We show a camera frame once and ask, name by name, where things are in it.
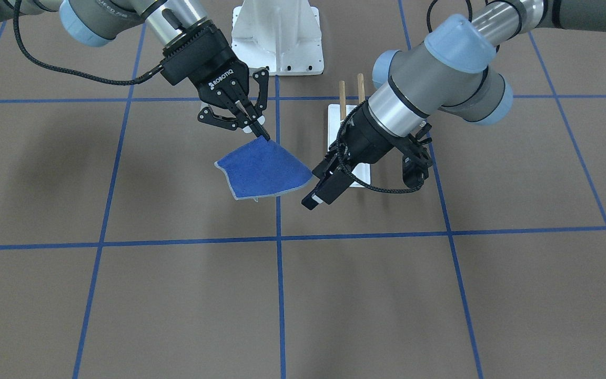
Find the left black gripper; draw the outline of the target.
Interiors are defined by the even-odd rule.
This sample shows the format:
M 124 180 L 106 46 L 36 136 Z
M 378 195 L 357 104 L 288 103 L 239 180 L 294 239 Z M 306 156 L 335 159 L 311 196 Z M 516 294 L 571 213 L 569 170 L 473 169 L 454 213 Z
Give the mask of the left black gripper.
M 318 204 L 334 202 L 355 182 L 345 173 L 343 164 L 354 167 L 359 163 L 377 163 L 389 151 L 397 149 L 397 138 L 379 125 L 369 110 L 368 101 L 360 103 L 339 124 L 329 152 L 313 168 L 312 174 L 320 181 L 303 197 L 301 204 L 313 210 Z

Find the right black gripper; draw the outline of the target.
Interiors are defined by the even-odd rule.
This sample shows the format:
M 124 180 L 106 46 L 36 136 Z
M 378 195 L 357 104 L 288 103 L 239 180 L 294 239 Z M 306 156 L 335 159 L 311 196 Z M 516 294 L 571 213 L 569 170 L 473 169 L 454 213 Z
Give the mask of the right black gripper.
M 241 129 L 266 141 L 271 139 L 263 115 L 268 103 L 269 70 L 260 68 L 252 74 L 259 84 L 259 95 L 252 104 L 248 98 L 248 65 L 239 60 L 214 22 L 205 21 L 186 29 L 164 46 L 162 53 L 163 77 L 172 85 L 190 79 L 204 101 L 200 104 L 199 122 L 231 131 Z M 210 106 L 234 109 L 236 101 L 243 106 L 238 117 L 217 115 Z

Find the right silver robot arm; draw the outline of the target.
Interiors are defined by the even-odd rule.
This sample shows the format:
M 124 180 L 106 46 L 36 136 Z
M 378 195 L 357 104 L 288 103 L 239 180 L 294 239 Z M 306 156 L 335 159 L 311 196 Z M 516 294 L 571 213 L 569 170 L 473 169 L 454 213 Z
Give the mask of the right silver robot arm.
M 56 13 L 65 31 L 87 46 L 107 45 L 119 33 L 147 25 L 163 44 L 162 60 L 130 80 L 107 79 L 41 62 L 26 49 L 19 19 L 43 13 Z M 200 122 L 270 140 L 263 127 L 269 70 L 252 73 L 200 1 L 0 1 L 0 23 L 7 20 L 14 22 L 19 50 L 34 65 L 113 86 L 141 84 L 157 74 L 171 85 L 188 79 L 204 104 Z

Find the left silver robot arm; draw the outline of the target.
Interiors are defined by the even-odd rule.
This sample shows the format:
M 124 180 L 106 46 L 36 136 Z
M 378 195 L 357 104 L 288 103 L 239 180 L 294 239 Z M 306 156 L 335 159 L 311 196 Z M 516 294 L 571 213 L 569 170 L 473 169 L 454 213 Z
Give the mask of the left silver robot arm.
M 536 28 L 606 32 L 606 1 L 493 1 L 473 17 L 450 15 L 411 50 L 382 53 L 373 67 L 377 91 L 341 122 L 303 206 L 331 204 L 352 183 L 368 187 L 354 168 L 392 149 L 402 153 L 405 192 L 420 190 L 432 166 L 430 115 L 442 111 L 475 125 L 504 118 L 514 94 L 491 61 L 501 43 Z

